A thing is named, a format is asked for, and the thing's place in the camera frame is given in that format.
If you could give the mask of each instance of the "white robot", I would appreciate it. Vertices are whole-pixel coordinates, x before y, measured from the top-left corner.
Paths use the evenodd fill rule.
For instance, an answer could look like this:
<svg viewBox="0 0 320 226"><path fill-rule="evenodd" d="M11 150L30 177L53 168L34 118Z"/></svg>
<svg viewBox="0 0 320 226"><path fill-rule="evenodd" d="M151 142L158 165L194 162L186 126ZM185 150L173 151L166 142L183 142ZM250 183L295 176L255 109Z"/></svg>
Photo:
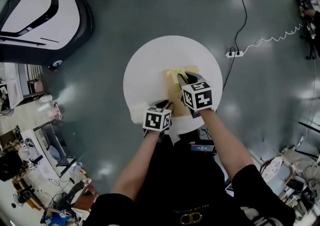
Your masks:
<svg viewBox="0 0 320 226"><path fill-rule="evenodd" d="M0 61L59 65L92 29L82 0L0 0Z"/></svg>

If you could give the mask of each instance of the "power strip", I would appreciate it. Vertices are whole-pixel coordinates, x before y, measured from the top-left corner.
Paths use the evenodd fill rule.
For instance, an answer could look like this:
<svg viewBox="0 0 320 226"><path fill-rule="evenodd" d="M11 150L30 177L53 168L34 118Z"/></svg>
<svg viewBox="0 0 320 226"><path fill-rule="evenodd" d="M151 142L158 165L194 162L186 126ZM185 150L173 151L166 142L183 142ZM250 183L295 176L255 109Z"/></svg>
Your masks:
<svg viewBox="0 0 320 226"><path fill-rule="evenodd" d="M243 51L239 51L239 55L237 54L237 52L231 52L231 55L230 55L230 52L227 52L225 54L225 57L227 57L227 58L242 57L242 56L244 56L244 52Z"/></svg>

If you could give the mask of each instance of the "wire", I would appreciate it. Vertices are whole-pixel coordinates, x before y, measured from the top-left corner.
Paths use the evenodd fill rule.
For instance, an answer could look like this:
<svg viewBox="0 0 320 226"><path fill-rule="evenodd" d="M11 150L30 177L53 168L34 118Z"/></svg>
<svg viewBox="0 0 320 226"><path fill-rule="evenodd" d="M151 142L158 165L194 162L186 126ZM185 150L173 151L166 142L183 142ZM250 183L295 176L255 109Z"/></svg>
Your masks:
<svg viewBox="0 0 320 226"><path fill-rule="evenodd" d="M58 187L60 187L60 188L62 189L62 187L60 186L60 184L57 185L57 184L54 184L54 183L51 181L51 179L48 179L48 180L49 180L49 182L52 183L54 186L58 186Z"/></svg>
<svg viewBox="0 0 320 226"><path fill-rule="evenodd" d="M65 187L67 187L67 186L69 185L70 182L71 182L71 181L69 181L66 186L64 186L63 188L61 188L61 190L63 191L63 190L65 189ZM55 198L56 196L58 196L58 195L63 195L63 194L64 194L64 192L62 192L62 193L58 193L58 192L53 196L53 198L51 199L48 207L50 206L51 202L54 200L54 198Z"/></svg>
<svg viewBox="0 0 320 226"><path fill-rule="evenodd" d="M237 45L237 37L238 37L238 34L243 30L243 28L246 26L247 24L247 19L248 19L248 14L247 14L247 9L246 9L246 5L245 5L245 2L244 0L241 0L242 1L242 4L243 4L243 8L244 8L244 12L245 12L245 19L244 19L244 23L242 25L242 27L238 30L238 32L236 33L235 35L235 38L234 38L234 43L235 43L235 46L236 46L236 49L237 49L237 52L239 53L239 47Z"/></svg>
<svg viewBox="0 0 320 226"><path fill-rule="evenodd" d="M314 110L314 114L313 114L313 117L312 117L312 120L310 121L310 116L311 116L311 112L312 112L312 108L314 106L314 100L315 100L315 96L316 96L316 77L317 77L317 71L316 71L316 60L314 59L313 60L314 62L314 81L313 81L313 92L312 92L312 103L311 103L311 107L310 107L310 111L309 111L309 116L308 116L308 121L310 122L310 127L314 121L314 118L315 118L315 115L317 113L317 107L318 107L318 101L319 101L319 98L316 98L316 105L315 105L315 110ZM309 128L306 127L306 130L305 130L305 136L302 138L302 141L304 139L306 139L307 137L307 134L308 134L308 130Z"/></svg>
<svg viewBox="0 0 320 226"><path fill-rule="evenodd" d="M49 196L50 198L52 198L52 196L48 192L44 192L41 188L40 188L40 191L46 194L47 196Z"/></svg>
<svg viewBox="0 0 320 226"><path fill-rule="evenodd" d="M228 71L228 74L226 75L226 78L225 78L225 81L224 81L224 84L223 84L222 92L225 90L225 87L226 87L226 84L227 84L227 81L228 81L228 78L229 78L229 75L230 75L232 66L234 65L235 58L236 58L236 55L234 55L234 57L233 57L233 59L232 59L230 69L229 69L229 71Z"/></svg>
<svg viewBox="0 0 320 226"><path fill-rule="evenodd" d="M273 160L274 158L266 161L265 163L263 163L260 167L260 175L262 175L262 173L264 172L264 170L267 168L267 166L271 163L271 161Z"/></svg>
<svg viewBox="0 0 320 226"><path fill-rule="evenodd" d="M245 53L247 52L247 50L248 50L249 48L251 48L251 47L255 47L255 48L259 47L259 46L261 45L261 41L263 41L263 42L269 42L269 41L271 41L271 40L274 40L274 41L277 41L277 42L278 42L279 40L284 40L284 39L287 37L287 34L288 34L288 35L293 35L293 34L295 34L295 33L297 32L297 30L300 30L301 27L303 28L304 26L299 23L299 26L298 26L298 27L294 27L294 31L291 31L291 33L285 32L284 37L280 36L278 39L274 38L273 36L272 36L271 38L269 38L269 39L263 39L262 37L259 37L259 38L254 42L254 44L251 44L251 45L247 46L247 48L244 50L243 54L245 54Z"/></svg>
<svg viewBox="0 0 320 226"><path fill-rule="evenodd" d="M243 30L243 28L246 26L247 24L247 19L248 19L248 14L247 14L247 9L246 9L246 5L245 5L245 2L244 0L241 0L242 1L242 4L243 4L243 8L244 8L244 13L245 13L245 18L244 18L244 23L243 25L241 26L241 28L237 31L237 33L235 34L235 37L234 37L234 43L235 43L235 46L236 46L236 49L237 49L237 53L239 53L239 47L238 47L238 44L237 44L237 37L238 37L238 34ZM236 53L236 49L234 47L231 47L230 48L230 53L231 53L231 49L234 49L234 53ZM224 81L224 84L223 84L223 88L222 88L222 91L224 91L225 87L226 87L226 84L227 84L227 81L228 81L228 78L229 78L229 75L230 75L230 72L232 70L232 66L234 65L234 61L235 61L235 58L236 58L236 54L234 54L234 57L232 59L232 62L231 62L231 66L230 66L230 69L228 71L228 74L226 75L226 78L225 78L225 81Z"/></svg>
<svg viewBox="0 0 320 226"><path fill-rule="evenodd" d="M211 140L212 140L212 137L211 137L211 135L210 135L210 133L209 133L209 130L207 130L206 133L210 136L210 138L211 138Z"/></svg>

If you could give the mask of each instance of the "gold logo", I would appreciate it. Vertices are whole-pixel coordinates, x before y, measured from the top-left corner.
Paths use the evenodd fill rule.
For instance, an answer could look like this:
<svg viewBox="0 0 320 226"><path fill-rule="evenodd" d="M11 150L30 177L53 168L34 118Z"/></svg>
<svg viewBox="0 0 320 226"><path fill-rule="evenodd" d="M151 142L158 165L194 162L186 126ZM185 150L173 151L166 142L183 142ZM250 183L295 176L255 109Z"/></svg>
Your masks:
<svg viewBox="0 0 320 226"><path fill-rule="evenodd" d="M184 222L183 218L188 217L189 222ZM195 224L202 220L202 214L199 212L187 213L180 217L180 223L182 225Z"/></svg>

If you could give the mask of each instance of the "black and white marker cube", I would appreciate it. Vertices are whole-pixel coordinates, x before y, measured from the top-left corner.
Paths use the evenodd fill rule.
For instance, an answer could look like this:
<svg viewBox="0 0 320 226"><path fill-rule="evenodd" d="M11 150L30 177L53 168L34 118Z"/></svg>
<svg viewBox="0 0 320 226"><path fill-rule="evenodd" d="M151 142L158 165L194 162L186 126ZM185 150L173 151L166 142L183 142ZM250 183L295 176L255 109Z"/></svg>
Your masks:
<svg viewBox="0 0 320 226"><path fill-rule="evenodd" d="M212 107L212 88L207 82L182 86L184 104L194 111Z"/></svg>
<svg viewBox="0 0 320 226"><path fill-rule="evenodd" d="M170 126L171 110L150 107L143 117L143 128L155 131L163 131Z"/></svg>

